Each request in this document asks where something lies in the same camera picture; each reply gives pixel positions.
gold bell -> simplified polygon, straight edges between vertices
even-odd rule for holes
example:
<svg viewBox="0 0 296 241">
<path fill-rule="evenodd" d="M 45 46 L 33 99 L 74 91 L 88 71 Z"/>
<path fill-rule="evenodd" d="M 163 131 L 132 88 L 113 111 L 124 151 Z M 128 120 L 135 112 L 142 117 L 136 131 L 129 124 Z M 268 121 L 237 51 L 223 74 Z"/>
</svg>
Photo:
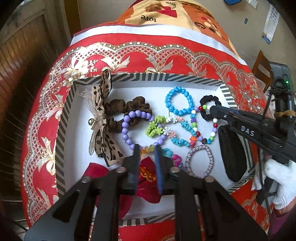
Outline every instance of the gold bell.
<svg viewBox="0 0 296 241">
<path fill-rule="evenodd" d="M 96 122 L 96 119 L 90 118 L 89 119 L 89 125 L 92 126 Z"/>
</svg>

gloved hand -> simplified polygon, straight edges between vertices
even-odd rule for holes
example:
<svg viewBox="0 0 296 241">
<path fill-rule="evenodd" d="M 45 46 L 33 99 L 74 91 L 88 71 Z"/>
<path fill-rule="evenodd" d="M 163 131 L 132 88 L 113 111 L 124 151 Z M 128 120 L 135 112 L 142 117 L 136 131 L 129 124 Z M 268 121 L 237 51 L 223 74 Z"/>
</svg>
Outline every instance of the gloved hand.
<svg viewBox="0 0 296 241">
<path fill-rule="evenodd" d="M 296 163 L 290 160 L 288 166 L 285 166 L 273 159 L 268 159 L 266 163 L 262 162 L 263 184 L 267 176 L 279 183 L 277 194 L 272 202 L 275 209 L 283 209 L 296 197 Z M 261 188 L 259 164 L 257 163 L 251 190 Z"/>
</svg>

scrunchie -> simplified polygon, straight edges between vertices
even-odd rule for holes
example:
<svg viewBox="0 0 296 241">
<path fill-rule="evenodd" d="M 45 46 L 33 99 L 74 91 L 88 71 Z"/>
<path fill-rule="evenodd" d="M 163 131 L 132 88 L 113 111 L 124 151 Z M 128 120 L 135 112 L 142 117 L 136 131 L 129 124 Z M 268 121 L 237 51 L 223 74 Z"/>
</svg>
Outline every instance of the scrunchie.
<svg viewBox="0 0 296 241">
<path fill-rule="evenodd" d="M 200 105 L 203 106 L 207 102 L 211 102 L 211 101 L 215 101 L 215 105 L 222 106 L 221 102 L 219 101 L 219 98 L 217 96 L 212 96 L 212 95 L 205 95 L 204 97 L 202 97 L 200 100 Z M 211 114 L 207 114 L 204 109 L 200 111 L 200 115 L 206 121 L 212 121 L 214 119 L 214 117 Z"/>
<path fill-rule="evenodd" d="M 213 154 L 211 152 L 211 149 L 207 146 L 207 145 L 199 145 L 199 146 L 196 146 L 196 147 L 193 147 L 187 154 L 186 156 L 186 160 L 185 160 L 185 167 L 186 167 L 186 170 L 188 172 L 188 174 L 190 176 L 194 176 L 194 177 L 199 177 L 197 175 L 195 175 L 190 167 L 190 160 L 191 160 L 191 156 L 196 153 L 197 151 L 199 150 L 206 150 L 207 152 L 207 155 L 210 159 L 210 163 L 209 163 L 209 166 L 207 168 L 207 170 L 205 171 L 205 174 L 206 175 L 209 175 L 212 168 L 213 168 L 213 165 L 214 165 L 214 158 L 213 158 Z"/>
<path fill-rule="evenodd" d="M 122 123 L 123 119 L 116 121 L 112 116 L 116 113 L 121 112 L 124 116 L 128 115 L 131 111 L 144 111 L 146 113 L 150 113 L 152 115 L 152 110 L 150 109 L 150 105 L 145 103 L 145 98 L 142 96 L 138 96 L 134 98 L 132 101 L 128 101 L 125 103 L 122 99 L 114 99 L 111 100 L 110 103 L 105 104 L 105 114 L 107 115 L 107 123 L 111 132 L 121 133 L 122 131 Z M 130 126 L 135 126 L 140 123 L 140 120 L 143 120 L 141 117 L 132 118 L 129 122 Z"/>
</svg>

red bow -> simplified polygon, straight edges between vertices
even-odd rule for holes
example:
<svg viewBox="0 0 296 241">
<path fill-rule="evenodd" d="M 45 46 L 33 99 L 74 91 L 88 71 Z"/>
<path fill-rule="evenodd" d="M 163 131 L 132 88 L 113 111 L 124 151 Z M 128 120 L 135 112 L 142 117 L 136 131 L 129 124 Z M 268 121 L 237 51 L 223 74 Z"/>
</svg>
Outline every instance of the red bow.
<svg viewBox="0 0 296 241">
<path fill-rule="evenodd" d="M 140 169 L 145 169 L 151 176 L 155 176 L 155 164 L 151 160 L 150 157 L 146 157 L 140 163 Z M 90 163 L 87 169 L 84 172 L 84 176 L 90 176 L 92 178 L 99 178 L 104 177 L 108 174 L 109 170 L 97 163 Z M 139 179 L 138 179 L 138 190 L 136 195 L 144 198 L 146 201 L 150 203 L 159 203 L 161 199 L 161 195 L 158 194 L 157 190 L 157 182 L 156 178 L 154 181 L 148 181 L 146 177 L 141 175 L 141 171 L 139 172 Z M 119 197 L 119 219 L 122 219 L 127 212 L 129 211 L 131 204 L 132 204 L 133 197 L 127 195 L 121 195 Z M 96 201 L 96 206 L 99 203 L 99 197 Z"/>
</svg>

leopard print bow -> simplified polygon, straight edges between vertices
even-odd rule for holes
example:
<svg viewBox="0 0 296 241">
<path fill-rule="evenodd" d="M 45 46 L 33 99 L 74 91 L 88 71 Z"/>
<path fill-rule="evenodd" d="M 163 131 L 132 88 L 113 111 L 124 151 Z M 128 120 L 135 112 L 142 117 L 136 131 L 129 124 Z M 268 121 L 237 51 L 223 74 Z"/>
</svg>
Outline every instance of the leopard print bow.
<svg viewBox="0 0 296 241">
<path fill-rule="evenodd" d="M 105 99 L 112 89 L 112 79 L 109 70 L 105 70 L 101 75 L 100 86 L 93 86 L 91 89 L 91 99 L 87 101 L 88 109 L 92 112 L 94 119 L 89 120 L 92 125 L 93 134 L 89 143 L 89 154 L 94 150 L 99 157 L 104 157 L 107 166 L 112 166 L 123 157 L 116 141 L 114 140 L 106 120 L 104 109 Z"/>
</svg>

